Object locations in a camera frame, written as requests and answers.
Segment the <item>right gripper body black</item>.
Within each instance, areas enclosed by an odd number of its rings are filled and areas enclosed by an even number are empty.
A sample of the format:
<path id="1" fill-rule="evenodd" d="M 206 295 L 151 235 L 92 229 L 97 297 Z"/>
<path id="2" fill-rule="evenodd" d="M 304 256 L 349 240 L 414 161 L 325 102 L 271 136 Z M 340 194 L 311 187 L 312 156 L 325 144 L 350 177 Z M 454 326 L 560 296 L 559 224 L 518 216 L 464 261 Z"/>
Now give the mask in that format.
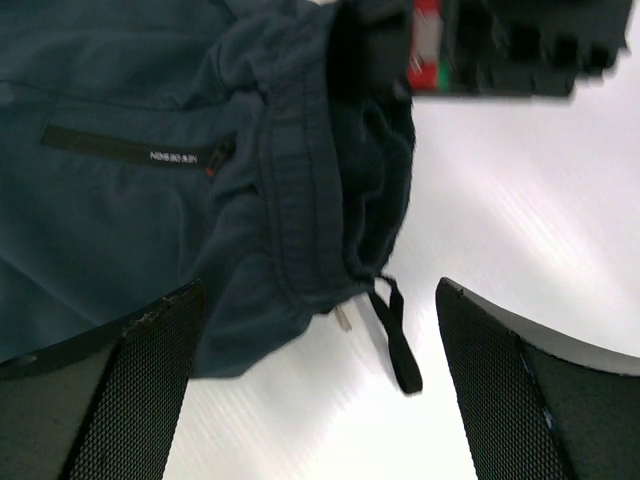
<path id="1" fill-rule="evenodd" d="M 408 83 L 415 96 L 569 98 L 620 52 L 630 1 L 416 1 Z"/>

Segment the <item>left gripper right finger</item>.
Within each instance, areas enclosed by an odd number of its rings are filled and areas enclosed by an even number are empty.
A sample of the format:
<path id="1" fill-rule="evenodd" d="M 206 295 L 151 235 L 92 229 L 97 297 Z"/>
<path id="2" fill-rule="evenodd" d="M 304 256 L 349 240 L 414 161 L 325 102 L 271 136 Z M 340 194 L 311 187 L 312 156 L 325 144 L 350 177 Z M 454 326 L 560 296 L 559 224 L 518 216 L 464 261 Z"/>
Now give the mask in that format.
<path id="1" fill-rule="evenodd" d="M 638 358 L 538 324 L 448 278 L 435 300 L 478 478 L 638 478 Z"/>

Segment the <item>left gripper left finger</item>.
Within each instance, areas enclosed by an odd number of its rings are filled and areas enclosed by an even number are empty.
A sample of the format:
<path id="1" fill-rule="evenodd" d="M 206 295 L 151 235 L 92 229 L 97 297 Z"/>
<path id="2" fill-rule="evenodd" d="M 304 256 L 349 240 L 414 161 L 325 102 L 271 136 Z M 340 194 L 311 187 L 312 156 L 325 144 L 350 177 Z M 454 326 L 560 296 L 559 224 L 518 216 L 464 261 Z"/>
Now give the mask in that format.
<path id="1" fill-rule="evenodd" d="M 3 362 L 2 478 L 162 478 L 204 320 L 194 281 Z"/>

